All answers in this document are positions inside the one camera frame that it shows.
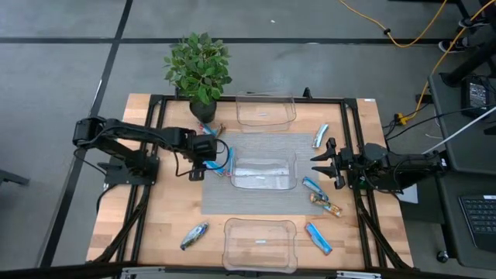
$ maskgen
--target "potted plant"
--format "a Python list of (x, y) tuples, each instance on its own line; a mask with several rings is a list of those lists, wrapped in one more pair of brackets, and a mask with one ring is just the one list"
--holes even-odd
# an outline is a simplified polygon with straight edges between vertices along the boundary
[(227, 46), (221, 40), (214, 43), (207, 33), (192, 33), (165, 57), (169, 71), (165, 79), (179, 88), (190, 99), (189, 109), (198, 120), (209, 123), (215, 118), (216, 100), (224, 92), (222, 86), (232, 81), (227, 71), (229, 65)]

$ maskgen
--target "clear plastic container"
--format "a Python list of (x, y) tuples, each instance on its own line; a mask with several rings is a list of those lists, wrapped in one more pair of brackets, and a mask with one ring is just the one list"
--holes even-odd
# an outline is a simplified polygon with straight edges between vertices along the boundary
[(243, 189), (289, 190), (298, 183), (296, 153), (235, 146), (231, 184)]
[(229, 219), (222, 264), (227, 270), (293, 273), (296, 226), (291, 221)]
[(239, 92), (236, 114), (244, 133), (263, 133), (289, 129), (296, 119), (291, 94)]

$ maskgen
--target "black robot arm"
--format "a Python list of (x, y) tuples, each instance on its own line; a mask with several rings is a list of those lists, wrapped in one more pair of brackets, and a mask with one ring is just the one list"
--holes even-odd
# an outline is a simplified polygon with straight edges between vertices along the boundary
[(167, 127), (154, 129), (121, 122), (117, 119), (91, 117), (77, 122), (72, 142), (77, 148), (99, 149), (112, 156), (109, 164), (99, 163), (107, 171), (105, 183), (154, 184), (158, 171), (156, 154), (131, 150), (117, 139), (156, 143), (161, 148), (183, 155), (193, 163), (191, 181), (203, 180), (207, 160), (215, 160), (217, 142), (212, 135), (197, 135), (192, 129)]
[(350, 148), (342, 148), (336, 152), (336, 140), (330, 138), (326, 145), (327, 151), (314, 161), (331, 160), (328, 167), (313, 167), (329, 177), (335, 177), (336, 189), (345, 186), (341, 171), (351, 171), (355, 177), (361, 177), (366, 187), (372, 186), (377, 190), (402, 192), (406, 187), (435, 173), (442, 173), (446, 163), (437, 152), (431, 154), (396, 154), (386, 148), (367, 143), (361, 154), (352, 154)]

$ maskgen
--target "wooden table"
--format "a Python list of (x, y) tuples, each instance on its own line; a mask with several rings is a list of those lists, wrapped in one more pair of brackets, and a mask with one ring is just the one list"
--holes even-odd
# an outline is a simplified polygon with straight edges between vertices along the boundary
[[(149, 100), (150, 95), (131, 94), (123, 121), (143, 125)], [(358, 99), (357, 102), (365, 143), (378, 143), (384, 146), (377, 104), (373, 99)], [(338, 105), (297, 103), (296, 109), (298, 116), (291, 128), (280, 133), (315, 134), (322, 123), (327, 123), (329, 130), (323, 142), (328, 137), (333, 136), (336, 138), (337, 148), (344, 147), (343, 124)], [(348, 113), (348, 118), (353, 143), (356, 146), (357, 139), (351, 111)], [(226, 133), (241, 131), (236, 120), (235, 102), (219, 102), (215, 121), (224, 123)], [(181, 101), (167, 103), (164, 120), (164, 127), (166, 126), (198, 130), (198, 123), (190, 113), (188, 103)], [(126, 140), (122, 142), (131, 149), (139, 148), (137, 142)], [(322, 144), (315, 153), (320, 154), (324, 150), (325, 144)], [(353, 193), (348, 188), (336, 190), (333, 179), (320, 174), (319, 184), (329, 194), (331, 200), (343, 208), (343, 216), (339, 219), (328, 212), (324, 212), (323, 215), (202, 215), (202, 183), (190, 182), (187, 176), (175, 177), (173, 155), (165, 150), (159, 150), (158, 155), (160, 156), (160, 171), (157, 182), (152, 187), (146, 213), (143, 240), (139, 252), (140, 264), (221, 267), (224, 249), (224, 224), (230, 218), (240, 218), (291, 220), (297, 227), (298, 269), (364, 269)], [(190, 168), (190, 164), (185, 160), (180, 160), (180, 172)], [(88, 249), (88, 260), (99, 256), (121, 229), (129, 189), (129, 185), (119, 185), (102, 199)], [(412, 257), (398, 201), (391, 195), (378, 192), (375, 193), (375, 198), (382, 233), (403, 261), (412, 265)], [(181, 250), (179, 245), (184, 236), (190, 229), (203, 221), (210, 223), (207, 234), (186, 251)], [(333, 248), (330, 255), (325, 256), (310, 240), (304, 229), (307, 222), (313, 222), (329, 241)], [(374, 238), (370, 232), (368, 232), (368, 236), (373, 264), (378, 265)], [(125, 259), (130, 258), (133, 239), (134, 232), (132, 231), (126, 245)]]

